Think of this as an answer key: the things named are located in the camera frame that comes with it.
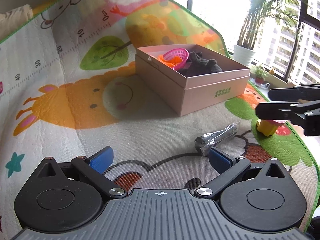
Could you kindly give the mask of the potted palm white pot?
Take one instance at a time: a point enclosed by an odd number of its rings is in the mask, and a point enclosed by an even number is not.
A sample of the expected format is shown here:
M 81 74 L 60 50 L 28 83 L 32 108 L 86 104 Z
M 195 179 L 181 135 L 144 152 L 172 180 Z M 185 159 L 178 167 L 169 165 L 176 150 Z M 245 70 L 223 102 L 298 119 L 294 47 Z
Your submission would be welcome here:
M 285 5 L 299 6 L 302 0 L 251 0 L 250 9 L 242 24 L 239 38 L 234 45 L 233 60 L 246 67 L 251 65 L 255 55 L 254 46 L 261 25 L 267 18 L 284 21 L 286 27 L 296 27 L 298 14 Z

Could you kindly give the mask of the pink yellow cupcake toy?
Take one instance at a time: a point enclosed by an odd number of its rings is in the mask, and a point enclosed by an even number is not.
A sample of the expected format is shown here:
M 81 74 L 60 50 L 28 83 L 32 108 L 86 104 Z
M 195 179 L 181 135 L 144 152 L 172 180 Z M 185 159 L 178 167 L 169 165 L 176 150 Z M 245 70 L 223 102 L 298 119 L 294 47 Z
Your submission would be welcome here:
M 282 120 L 261 120 L 258 119 L 256 123 L 257 131 L 266 137 L 274 135 L 278 127 L 285 124 Z

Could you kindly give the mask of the cream plush pillow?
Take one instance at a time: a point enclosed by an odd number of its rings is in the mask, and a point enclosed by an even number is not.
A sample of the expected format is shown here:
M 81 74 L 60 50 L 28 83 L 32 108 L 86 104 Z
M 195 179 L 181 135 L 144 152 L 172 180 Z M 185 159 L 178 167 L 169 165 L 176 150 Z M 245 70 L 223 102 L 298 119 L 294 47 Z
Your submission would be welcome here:
M 31 18 L 33 10 L 28 4 L 0 14 L 0 39 L 5 39 Z

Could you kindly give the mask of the orange pumpkin mould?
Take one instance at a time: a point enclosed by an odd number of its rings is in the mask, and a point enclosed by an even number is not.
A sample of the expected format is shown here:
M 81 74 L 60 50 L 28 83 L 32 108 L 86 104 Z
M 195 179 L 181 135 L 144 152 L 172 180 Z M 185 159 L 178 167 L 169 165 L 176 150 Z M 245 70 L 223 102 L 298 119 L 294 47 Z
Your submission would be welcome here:
M 179 56 L 170 56 L 168 59 L 164 55 L 159 55 L 158 60 L 170 68 L 178 66 L 183 60 Z

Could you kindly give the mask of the pink cardboard box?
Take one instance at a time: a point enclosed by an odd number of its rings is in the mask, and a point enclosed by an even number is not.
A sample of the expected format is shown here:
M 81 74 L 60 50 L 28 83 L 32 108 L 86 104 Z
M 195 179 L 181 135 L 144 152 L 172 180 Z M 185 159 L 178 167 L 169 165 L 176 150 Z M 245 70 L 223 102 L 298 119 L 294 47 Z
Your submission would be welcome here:
M 172 49 L 201 52 L 215 59 L 222 72 L 185 77 L 157 60 Z M 183 116 L 243 94 L 249 68 L 198 44 L 170 44 L 136 49 L 136 73 L 179 116 Z

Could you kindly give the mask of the black stick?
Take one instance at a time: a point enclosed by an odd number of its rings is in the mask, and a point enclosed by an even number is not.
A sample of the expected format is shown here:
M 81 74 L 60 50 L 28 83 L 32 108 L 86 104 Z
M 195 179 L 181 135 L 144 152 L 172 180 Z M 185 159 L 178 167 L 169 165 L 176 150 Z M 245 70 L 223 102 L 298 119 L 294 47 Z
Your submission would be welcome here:
M 221 142 L 233 138 L 238 132 L 238 129 L 238 122 L 232 122 L 224 129 L 205 133 L 195 139 L 195 149 L 201 156 L 207 157 L 212 147 L 215 147 Z

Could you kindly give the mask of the pink plastic strainer toy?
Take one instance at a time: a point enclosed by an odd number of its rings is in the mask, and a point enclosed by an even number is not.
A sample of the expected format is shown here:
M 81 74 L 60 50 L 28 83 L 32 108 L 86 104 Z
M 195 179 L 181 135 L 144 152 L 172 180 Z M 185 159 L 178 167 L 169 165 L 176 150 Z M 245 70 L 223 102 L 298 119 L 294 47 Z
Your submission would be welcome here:
M 174 70 L 183 68 L 188 58 L 189 51 L 184 48 L 175 48 L 162 55 L 162 61 Z

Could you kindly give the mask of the black plush toy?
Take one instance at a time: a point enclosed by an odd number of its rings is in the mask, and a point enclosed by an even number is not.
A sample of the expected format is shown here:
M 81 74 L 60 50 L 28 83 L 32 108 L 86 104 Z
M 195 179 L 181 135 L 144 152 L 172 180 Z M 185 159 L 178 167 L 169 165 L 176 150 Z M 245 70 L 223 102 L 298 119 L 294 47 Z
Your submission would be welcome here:
M 217 61 L 215 59 L 203 59 L 194 51 L 189 53 L 188 60 L 191 62 L 191 65 L 188 68 L 181 68 L 178 70 L 178 72 L 185 77 L 193 77 L 222 72 L 221 67 L 217 64 Z

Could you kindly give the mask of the small green plant red pot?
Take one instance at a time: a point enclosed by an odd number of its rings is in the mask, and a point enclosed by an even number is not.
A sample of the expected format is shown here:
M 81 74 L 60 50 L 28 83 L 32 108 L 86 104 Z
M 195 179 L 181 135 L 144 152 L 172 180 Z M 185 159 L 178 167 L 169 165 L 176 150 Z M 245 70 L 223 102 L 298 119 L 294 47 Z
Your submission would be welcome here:
M 269 89 L 270 84 L 266 82 L 269 73 L 262 66 L 252 66 L 250 70 L 251 78 L 257 87 Z

